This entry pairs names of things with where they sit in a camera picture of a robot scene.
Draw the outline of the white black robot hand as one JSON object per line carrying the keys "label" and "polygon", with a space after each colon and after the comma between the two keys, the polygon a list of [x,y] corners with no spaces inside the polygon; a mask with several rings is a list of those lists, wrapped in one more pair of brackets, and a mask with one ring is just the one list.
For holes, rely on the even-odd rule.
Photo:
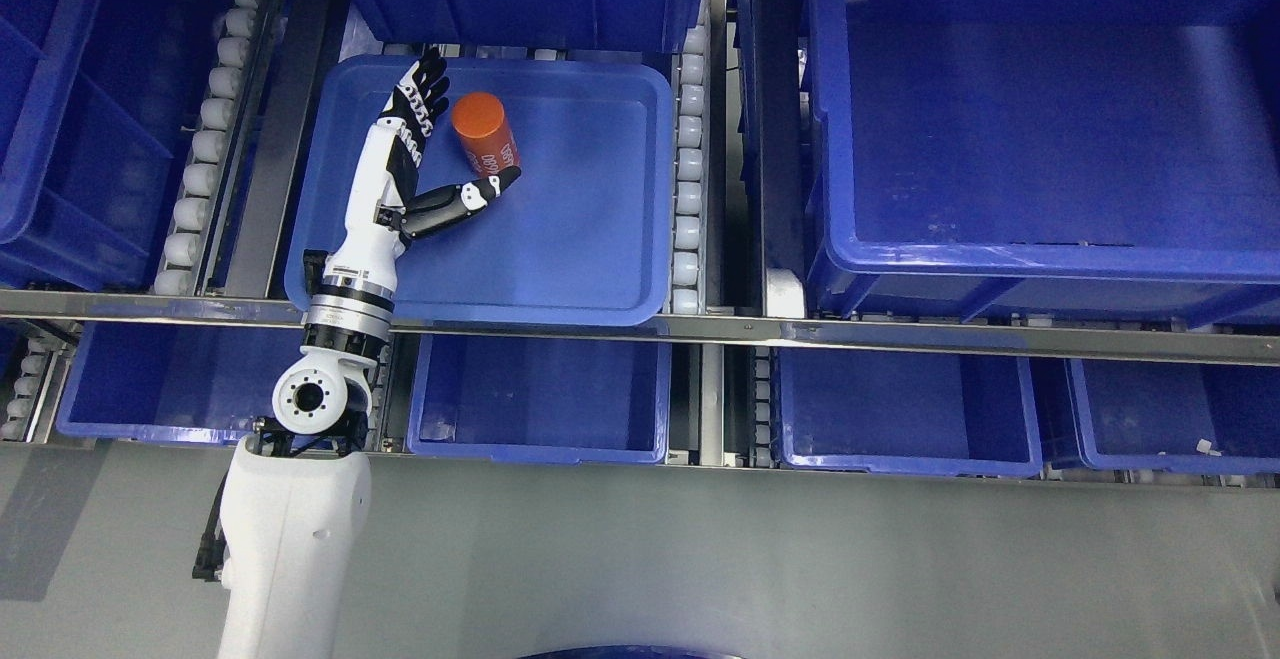
{"label": "white black robot hand", "polygon": [[419,195],[419,171],[429,139],[448,120],[447,61],[429,45],[396,82],[366,131],[344,214],[346,238],[324,264],[325,284],[371,284],[390,294],[396,262],[413,241],[439,234],[484,212],[520,179],[522,168],[477,177]]}

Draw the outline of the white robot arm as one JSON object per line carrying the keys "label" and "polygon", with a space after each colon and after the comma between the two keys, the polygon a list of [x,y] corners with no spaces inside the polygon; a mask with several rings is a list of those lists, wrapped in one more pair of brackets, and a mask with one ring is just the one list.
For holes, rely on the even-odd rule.
{"label": "white robot arm", "polygon": [[333,654],[371,507],[369,372],[389,340],[394,290],[392,279],[324,276],[268,422],[236,447],[218,508],[229,592],[220,658]]}

